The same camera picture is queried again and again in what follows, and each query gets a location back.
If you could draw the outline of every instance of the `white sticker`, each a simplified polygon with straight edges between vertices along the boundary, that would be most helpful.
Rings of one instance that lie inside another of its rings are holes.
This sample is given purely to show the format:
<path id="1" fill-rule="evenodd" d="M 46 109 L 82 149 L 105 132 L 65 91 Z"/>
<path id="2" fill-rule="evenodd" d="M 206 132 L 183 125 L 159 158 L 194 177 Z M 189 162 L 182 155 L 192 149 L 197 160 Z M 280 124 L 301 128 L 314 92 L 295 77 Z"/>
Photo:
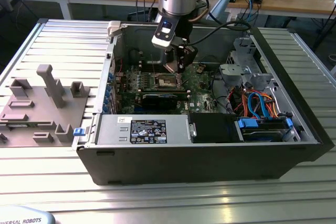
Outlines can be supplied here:
<path id="1" fill-rule="evenodd" d="M 28 126 L 26 124 L 11 124 L 8 127 L 10 127 L 10 128 L 19 128 L 19 127 L 26 128 Z"/>
<path id="2" fill-rule="evenodd" d="M 131 123 L 132 117 L 130 116 L 119 116 L 118 123 Z"/>

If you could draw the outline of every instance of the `power supply label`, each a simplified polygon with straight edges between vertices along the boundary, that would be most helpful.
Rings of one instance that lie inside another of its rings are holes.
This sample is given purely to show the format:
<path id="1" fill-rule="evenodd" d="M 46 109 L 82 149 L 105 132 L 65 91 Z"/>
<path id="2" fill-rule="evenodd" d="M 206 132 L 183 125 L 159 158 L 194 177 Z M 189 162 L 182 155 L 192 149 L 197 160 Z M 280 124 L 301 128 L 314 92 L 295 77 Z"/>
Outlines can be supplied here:
<path id="1" fill-rule="evenodd" d="M 166 144 L 166 120 L 132 120 L 132 144 Z"/>

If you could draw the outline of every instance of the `slotted aluminum plate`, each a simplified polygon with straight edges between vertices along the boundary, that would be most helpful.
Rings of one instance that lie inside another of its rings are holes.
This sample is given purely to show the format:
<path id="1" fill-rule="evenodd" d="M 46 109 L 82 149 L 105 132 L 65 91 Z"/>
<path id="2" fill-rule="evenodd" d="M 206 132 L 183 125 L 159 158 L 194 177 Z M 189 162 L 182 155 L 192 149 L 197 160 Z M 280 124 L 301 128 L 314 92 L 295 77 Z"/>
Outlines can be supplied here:
<path id="1" fill-rule="evenodd" d="M 30 50 L 34 42 L 76 44 L 76 47 L 78 44 L 106 44 L 107 25 L 105 22 L 74 20 L 50 20 L 45 26 L 37 25 L 30 35 L 31 39 L 23 44 L 17 63 L 11 63 L 12 71 L 8 68 L 5 71 L 7 74 L 0 78 L 4 78 L 4 82 L 0 81 L 1 104 L 5 104 L 11 94 L 8 83 L 13 78 L 12 73 L 20 70 L 33 72 L 40 62 L 51 62 L 55 70 L 70 70 L 59 73 L 62 82 L 80 80 L 91 86 L 82 121 L 82 126 L 88 125 L 90 120 L 87 118 L 90 118 L 99 83 L 96 72 L 101 71 L 103 52 L 96 56 L 83 56 L 78 54 L 78 48 L 63 48 L 72 51 L 68 51 L 70 55 L 60 55 L 57 49 L 34 48 L 49 52 L 37 55 L 35 51 L 26 54 L 25 50 Z M 85 27 L 97 29 L 95 31 L 100 33 L 85 30 Z M 296 43 L 295 40 L 289 42 L 292 45 Z M 88 74 L 79 78 L 72 71 L 87 71 Z M 39 79 L 32 81 L 43 85 Z M 313 86 L 303 92 L 314 99 L 321 89 L 326 94 L 324 87 Z M 315 113 L 321 118 L 334 116 L 332 111 L 318 108 Z M 97 186 L 76 152 L 69 147 L 0 148 L 0 205 L 25 205 L 50 211 L 61 224 L 334 224 L 335 150 L 314 163 L 296 166 L 279 180 Z"/>
<path id="2" fill-rule="evenodd" d="M 333 76 L 297 34 L 279 28 L 259 28 L 259 31 L 330 139 L 336 142 L 336 81 Z M 263 58 L 261 63 L 270 72 Z"/>

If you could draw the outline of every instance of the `blue cable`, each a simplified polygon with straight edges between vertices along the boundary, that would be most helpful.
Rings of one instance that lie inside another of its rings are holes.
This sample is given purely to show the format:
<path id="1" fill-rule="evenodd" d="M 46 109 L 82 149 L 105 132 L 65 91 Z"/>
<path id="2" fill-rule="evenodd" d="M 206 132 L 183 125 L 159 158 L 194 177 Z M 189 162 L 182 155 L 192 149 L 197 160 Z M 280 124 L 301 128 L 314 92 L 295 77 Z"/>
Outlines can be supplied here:
<path id="1" fill-rule="evenodd" d="M 249 111 L 250 111 L 250 112 L 251 112 L 257 119 L 259 119 L 259 120 L 261 119 L 260 116 L 259 116 L 256 112 L 254 112 L 253 109 L 252 109 L 251 101 L 252 101 L 252 97 L 253 97 L 254 94 L 256 94 L 257 96 L 259 96 L 259 99 L 260 99 L 260 107 L 261 107 L 261 110 L 263 111 L 264 117 L 266 117 L 266 118 L 270 118 L 269 113 L 268 113 L 268 111 L 267 111 L 267 109 L 266 109 L 266 107 L 265 107 L 265 103 L 264 103 L 264 99 L 263 99 L 263 97 L 261 96 L 261 94 L 258 94 L 258 93 L 256 93 L 256 92 L 251 93 L 251 94 L 249 95 L 248 99 L 247 99 L 248 110 L 249 110 Z"/>
<path id="2" fill-rule="evenodd" d="M 252 0 L 248 0 L 248 1 L 249 1 L 249 6 L 250 6 L 250 13 L 247 16 L 247 22 L 250 21 L 251 13 L 252 13 Z"/>

